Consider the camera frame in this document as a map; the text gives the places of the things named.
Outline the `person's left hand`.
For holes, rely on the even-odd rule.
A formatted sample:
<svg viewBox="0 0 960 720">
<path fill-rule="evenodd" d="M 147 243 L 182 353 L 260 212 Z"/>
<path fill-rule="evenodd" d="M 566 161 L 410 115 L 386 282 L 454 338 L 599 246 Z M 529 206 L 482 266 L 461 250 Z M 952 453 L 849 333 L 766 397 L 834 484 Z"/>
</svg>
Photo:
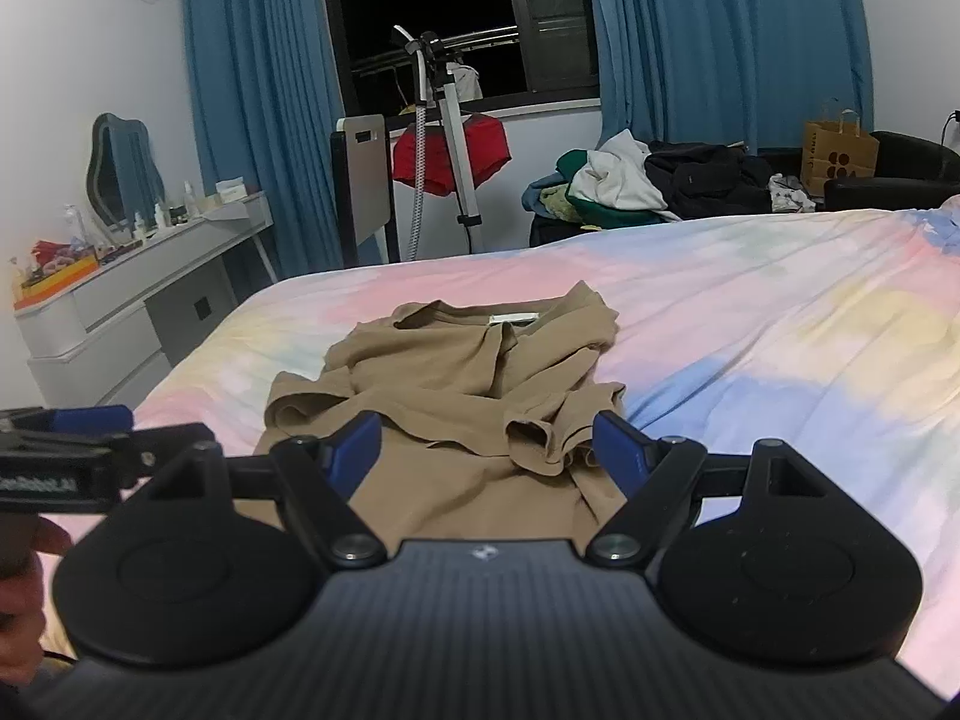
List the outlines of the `person's left hand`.
<svg viewBox="0 0 960 720">
<path fill-rule="evenodd" d="M 44 569 L 41 554 L 63 556 L 73 541 L 64 528 L 41 518 L 32 539 L 28 562 L 18 574 L 2 580 L 2 683 L 24 686 L 36 676 L 44 658 L 41 637 L 44 616 Z"/>
</svg>

